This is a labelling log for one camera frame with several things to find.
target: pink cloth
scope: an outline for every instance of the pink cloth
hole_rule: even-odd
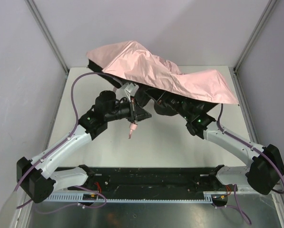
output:
[[[136,41],[102,46],[89,51],[87,57],[103,72],[126,80],[201,101],[238,103],[217,70],[183,74],[175,63],[152,55]]]

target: perforated metal strip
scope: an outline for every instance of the perforated metal strip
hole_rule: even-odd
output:
[[[83,195],[86,192],[54,192],[52,193],[45,202],[104,202],[103,199],[83,199]],[[153,199],[107,199],[107,202],[111,203],[213,203],[211,194],[204,193],[204,199],[177,199],[177,200],[153,200]]]

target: gray floor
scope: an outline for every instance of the gray floor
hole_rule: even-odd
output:
[[[108,203],[100,209],[72,206],[41,215],[32,209],[29,228],[280,228],[271,196],[239,195],[242,209],[252,220],[245,224],[233,209],[215,209],[210,204]],[[41,211],[51,211],[66,203],[43,202]],[[235,205],[231,196],[228,205]]]

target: white tabletop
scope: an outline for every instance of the white tabletop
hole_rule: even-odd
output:
[[[234,92],[235,88],[227,66],[182,66],[182,72],[192,73],[205,69],[217,69]],[[61,99],[59,111],[53,128],[50,145],[58,141],[75,123],[75,115],[70,100],[73,81],[83,73],[91,72],[88,68],[72,68]],[[80,79],[74,89],[74,100],[81,117],[95,102],[103,90],[112,90],[113,86],[97,75]],[[132,138],[128,139],[129,122],[118,120],[108,123],[105,130],[94,141],[69,156],[61,166],[102,167],[215,167],[244,165],[235,156],[221,147],[192,136],[185,127],[185,120],[179,115],[168,117],[157,115],[150,101],[145,107],[152,118],[138,124]],[[220,105],[208,114],[217,118]],[[249,138],[241,109],[237,105],[225,105],[221,123],[235,133]]]

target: robotic arm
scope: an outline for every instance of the robotic arm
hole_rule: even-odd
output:
[[[153,87],[140,85],[135,97],[128,95],[121,100],[116,99],[112,91],[103,91],[95,100],[95,105],[82,115],[78,126],[71,137],[66,135],[60,142],[66,140],[59,148],[45,159],[41,159],[60,142],[41,154],[27,160],[25,157],[17,162],[17,180],[39,159],[35,168],[20,185],[35,203],[45,200],[53,191],[81,186],[94,182],[95,173],[86,165],[80,165],[71,170],[55,171],[70,154],[81,146],[94,140],[105,131],[108,122],[126,118],[132,124],[151,117],[143,107],[152,99],[155,111],[161,115],[181,115],[186,121],[186,127],[191,135],[213,142],[243,161],[244,167],[218,166],[216,178],[223,184],[250,185],[261,194],[268,194],[280,180],[275,169],[263,159],[255,149],[263,152],[284,175],[284,165],[278,149],[272,145],[264,147],[250,142],[221,126],[207,112],[217,104],[194,100]]]

